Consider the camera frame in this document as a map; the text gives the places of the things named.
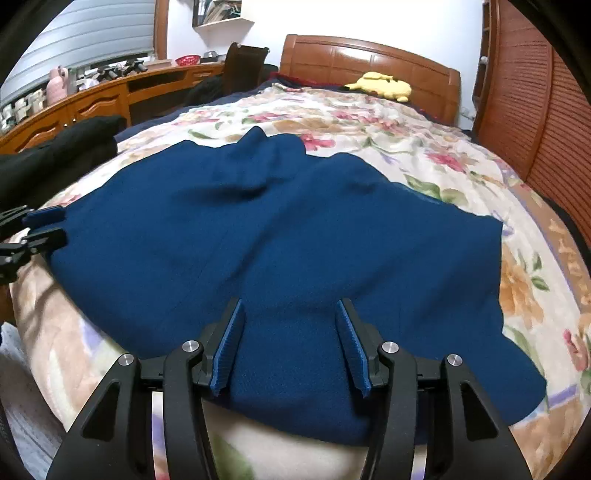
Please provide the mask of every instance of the floral blanket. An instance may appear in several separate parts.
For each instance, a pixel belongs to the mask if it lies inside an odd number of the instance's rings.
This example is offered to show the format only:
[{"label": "floral blanket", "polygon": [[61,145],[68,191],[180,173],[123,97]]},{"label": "floral blanket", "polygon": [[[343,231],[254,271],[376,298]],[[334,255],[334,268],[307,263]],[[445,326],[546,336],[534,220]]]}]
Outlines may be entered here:
[{"label": "floral blanket", "polygon": [[[556,214],[500,158],[458,129],[388,100],[276,83],[235,103],[193,109],[142,131],[120,143],[116,158],[47,205],[68,205],[121,168],[182,140],[219,147],[236,142],[254,125],[267,135],[298,135],[311,155],[352,153],[391,181],[503,221],[503,332],[533,360],[548,385],[544,401],[511,430],[534,479],[544,478],[591,406],[591,281]],[[41,258],[21,269],[11,293],[33,375],[68,428],[122,351],[85,319]],[[164,480],[161,396],[154,394],[152,403],[155,465],[158,479]],[[359,477],[364,448],[287,435],[209,403],[204,407],[223,480]],[[415,455],[413,478],[420,479],[425,449],[417,448]]]}]

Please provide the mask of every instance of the metal screw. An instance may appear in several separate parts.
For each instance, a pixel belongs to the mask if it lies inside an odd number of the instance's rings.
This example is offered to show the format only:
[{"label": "metal screw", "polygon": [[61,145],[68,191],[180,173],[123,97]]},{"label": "metal screw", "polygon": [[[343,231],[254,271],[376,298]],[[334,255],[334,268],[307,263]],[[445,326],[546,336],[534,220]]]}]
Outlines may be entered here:
[{"label": "metal screw", "polygon": [[384,342],[382,343],[382,350],[386,353],[396,353],[400,347],[395,342]]},{"label": "metal screw", "polygon": [[119,365],[127,367],[128,365],[131,365],[134,362],[134,356],[131,355],[131,353],[124,353],[119,357],[119,360],[117,361],[119,362]]},{"label": "metal screw", "polygon": [[462,357],[457,355],[456,353],[450,353],[447,356],[447,361],[453,367],[459,367],[463,363],[464,360],[462,360]]},{"label": "metal screw", "polygon": [[185,352],[194,352],[199,348],[199,342],[197,340],[187,340],[183,343],[183,350]]}]

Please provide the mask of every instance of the chair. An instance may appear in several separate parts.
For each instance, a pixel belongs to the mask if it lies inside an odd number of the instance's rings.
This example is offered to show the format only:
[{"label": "chair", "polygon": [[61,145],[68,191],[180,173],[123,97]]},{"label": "chair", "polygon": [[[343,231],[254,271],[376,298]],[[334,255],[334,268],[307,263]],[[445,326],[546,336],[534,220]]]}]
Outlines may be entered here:
[{"label": "chair", "polygon": [[223,94],[247,92],[260,85],[267,55],[268,48],[249,47],[236,42],[230,45],[222,74]]}]

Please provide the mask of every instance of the yellow plush toy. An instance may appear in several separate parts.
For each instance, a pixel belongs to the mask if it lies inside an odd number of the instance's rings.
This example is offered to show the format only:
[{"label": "yellow plush toy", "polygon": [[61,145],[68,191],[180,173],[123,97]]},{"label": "yellow plush toy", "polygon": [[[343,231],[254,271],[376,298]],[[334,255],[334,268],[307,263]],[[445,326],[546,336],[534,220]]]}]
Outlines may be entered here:
[{"label": "yellow plush toy", "polygon": [[364,92],[376,92],[388,100],[396,99],[399,102],[408,102],[413,89],[401,80],[392,80],[391,75],[383,75],[378,72],[367,72],[357,80],[357,83],[345,85],[351,90],[362,89]]}]

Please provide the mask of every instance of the pink thermos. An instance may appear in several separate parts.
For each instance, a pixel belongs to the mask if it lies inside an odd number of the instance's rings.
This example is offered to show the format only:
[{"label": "pink thermos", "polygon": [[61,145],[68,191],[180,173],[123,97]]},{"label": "pink thermos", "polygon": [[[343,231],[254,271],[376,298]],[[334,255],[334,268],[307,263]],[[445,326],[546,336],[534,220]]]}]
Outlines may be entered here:
[{"label": "pink thermos", "polygon": [[68,70],[59,66],[49,72],[47,84],[47,105],[53,105],[68,95]]}]

